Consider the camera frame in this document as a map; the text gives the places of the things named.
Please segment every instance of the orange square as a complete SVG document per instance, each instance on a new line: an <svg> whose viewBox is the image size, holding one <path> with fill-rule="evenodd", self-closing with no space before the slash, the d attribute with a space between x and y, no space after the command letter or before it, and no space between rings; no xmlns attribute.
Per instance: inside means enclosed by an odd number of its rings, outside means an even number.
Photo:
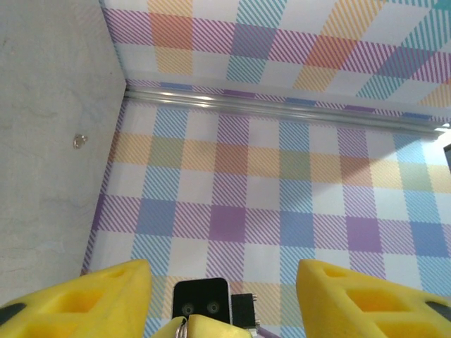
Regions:
<svg viewBox="0 0 451 338"><path fill-rule="evenodd" d="M428 165L434 192L451 193L451 173L447 165Z"/></svg>
<svg viewBox="0 0 451 338"><path fill-rule="evenodd" d="M117 132L109 154L109 161L147 164L152 136Z"/></svg>
<svg viewBox="0 0 451 338"><path fill-rule="evenodd" d="M183 146L182 169L214 171L216 143L186 139Z"/></svg>
<svg viewBox="0 0 451 338"><path fill-rule="evenodd" d="M151 13L150 19L155 46L192 50L192 18Z"/></svg>
<svg viewBox="0 0 451 338"><path fill-rule="evenodd" d="M400 167L397 161L380 160L370 162L373 186L379 188L403 189Z"/></svg>
<svg viewBox="0 0 451 338"><path fill-rule="evenodd" d="M312 153L310 154L310 168L313 182L342 182L339 156Z"/></svg>
<svg viewBox="0 0 451 338"><path fill-rule="evenodd" d="M262 325L280 325L280 285L243 282L245 294L260 296L255 302L255 313Z"/></svg>
<svg viewBox="0 0 451 338"><path fill-rule="evenodd" d="M249 147L247 174L251 176L279 177L279 150Z"/></svg>
<svg viewBox="0 0 451 338"><path fill-rule="evenodd" d="M215 171L236 175L247 174L247 146L218 143Z"/></svg>
<svg viewBox="0 0 451 338"><path fill-rule="evenodd" d="M192 51L155 47L158 71L165 74L192 74Z"/></svg>
<svg viewBox="0 0 451 338"><path fill-rule="evenodd" d="M372 187L368 158L340 157L343 184Z"/></svg>
<svg viewBox="0 0 451 338"><path fill-rule="evenodd" d="M147 0L150 13L192 17L192 0Z"/></svg>
<svg viewBox="0 0 451 338"><path fill-rule="evenodd" d="M356 40L319 35L305 64L339 70L356 44Z"/></svg>

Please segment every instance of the plaid wall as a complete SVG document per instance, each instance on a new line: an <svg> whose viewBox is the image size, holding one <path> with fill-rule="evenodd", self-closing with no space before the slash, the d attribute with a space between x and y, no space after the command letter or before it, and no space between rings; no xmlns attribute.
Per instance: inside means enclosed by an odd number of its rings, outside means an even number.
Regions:
<svg viewBox="0 0 451 338"><path fill-rule="evenodd" d="M450 115L449 0L101 2L130 83Z"/></svg>

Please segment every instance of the yellow square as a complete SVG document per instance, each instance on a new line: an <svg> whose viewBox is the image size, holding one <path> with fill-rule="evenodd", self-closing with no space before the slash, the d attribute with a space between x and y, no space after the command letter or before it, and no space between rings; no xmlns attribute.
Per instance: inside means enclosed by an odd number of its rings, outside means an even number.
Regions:
<svg viewBox="0 0 451 338"><path fill-rule="evenodd" d="M109 154L109 161L147 164L152 136L117 132Z"/></svg>
<svg viewBox="0 0 451 338"><path fill-rule="evenodd" d="M247 174L279 177L279 150L250 146L247 153Z"/></svg>
<svg viewBox="0 0 451 338"><path fill-rule="evenodd" d="M402 189L401 172L397 161L371 160L369 167L374 187Z"/></svg>
<svg viewBox="0 0 451 338"><path fill-rule="evenodd" d="M324 92L337 72L335 69L305 65L299 72L293 88Z"/></svg>
<svg viewBox="0 0 451 338"><path fill-rule="evenodd" d="M183 146L182 169L214 171L216 143L186 139Z"/></svg>
<svg viewBox="0 0 451 338"><path fill-rule="evenodd" d="M340 157L329 154L310 154L310 175L313 182L341 183Z"/></svg>
<svg viewBox="0 0 451 338"><path fill-rule="evenodd" d="M192 51L155 47L155 55L159 72L192 75Z"/></svg>
<svg viewBox="0 0 451 338"><path fill-rule="evenodd" d="M451 193L451 173L447 165L428 165L434 192Z"/></svg>
<svg viewBox="0 0 451 338"><path fill-rule="evenodd" d="M192 0L147 0L150 13L192 17Z"/></svg>
<svg viewBox="0 0 451 338"><path fill-rule="evenodd" d="M255 302L255 313L262 325L280 326L280 285L243 282L243 293L260 296Z"/></svg>

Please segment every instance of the purple square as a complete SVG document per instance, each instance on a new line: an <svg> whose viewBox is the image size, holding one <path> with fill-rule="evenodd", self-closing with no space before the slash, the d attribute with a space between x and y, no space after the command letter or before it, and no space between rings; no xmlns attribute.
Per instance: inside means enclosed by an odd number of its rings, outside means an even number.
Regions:
<svg viewBox="0 0 451 338"><path fill-rule="evenodd" d="M368 158L365 130L338 128L337 132L340 155Z"/></svg>
<svg viewBox="0 0 451 338"><path fill-rule="evenodd" d="M97 204L93 228L114 232L136 232L140 207L141 199L104 195Z"/></svg>
<svg viewBox="0 0 451 338"><path fill-rule="evenodd" d="M173 237L208 239L211 207L206 204L182 203L175 206Z"/></svg>
<svg viewBox="0 0 451 338"><path fill-rule="evenodd" d="M246 210L246 243L280 244L280 216L278 211Z"/></svg>
<svg viewBox="0 0 451 338"><path fill-rule="evenodd" d="M381 235L376 219L346 217L346 227L350 250L382 252Z"/></svg>
<svg viewBox="0 0 451 338"><path fill-rule="evenodd" d="M219 115L218 142L247 146L249 143L249 118Z"/></svg>
<svg viewBox="0 0 451 338"><path fill-rule="evenodd" d="M366 275L385 279L385 267L381 253L350 252L351 269Z"/></svg>
<svg viewBox="0 0 451 338"><path fill-rule="evenodd" d="M382 252L414 255L414 239L409 222L400 220L378 220Z"/></svg>
<svg viewBox="0 0 451 338"><path fill-rule="evenodd" d="M234 30L234 23L194 18L193 48L195 51L230 54Z"/></svg>
<svg viewBox="0 0 451 338"><path fill-rule="evenodd" d="M346 59L342 69L356 73L376 74L395 49L395 46L389 44L359 41Z"/></svg>
<svg viewBox="0 0 451 338"><path fill-rule="evenodd" d="M346 216L376 218L373 188L344 185L343 194Z"/></svg>
<svg viewBox="0 0 451 338"><path fill-rule="evenodd" d="M315 34L278 30L269 59L302 65L307 60L316 38Z"/></svg>
<svg viewBox="0 0 451 338"><path fill-rule="evenodd" d="M246 209L234 206L212 206L209 238L216 241L245 241Z"/></svg>
<svg viewBox="0 0 451 338"><path fill-rule="evenodd" d="M246 206L247 176L214 174L213 205Z"/></svg>
<svg viewBox="0 0 451 338"><path fill-rule="evenodd" d="M154 45L148 13L104 8L104 16L113 42Z"/></svg>
<svg viewBox="0 0 451 338"><path fill-rule="evenodd" d="M237 23L233 37L232 55L267 60L276 29Z"/></svg>
<svg viewBox="0 0 451 338"><path fill-rule="evenodd" d="M237 242L209 242L206 277L222 277L234 282L243 280L245 245Z"/></svg>
<svg viewBox="0 0 451 338"><path fill-rule="evenodd" d="M348 250L346 218L334 215L314 215L315 248Z"/></svg>

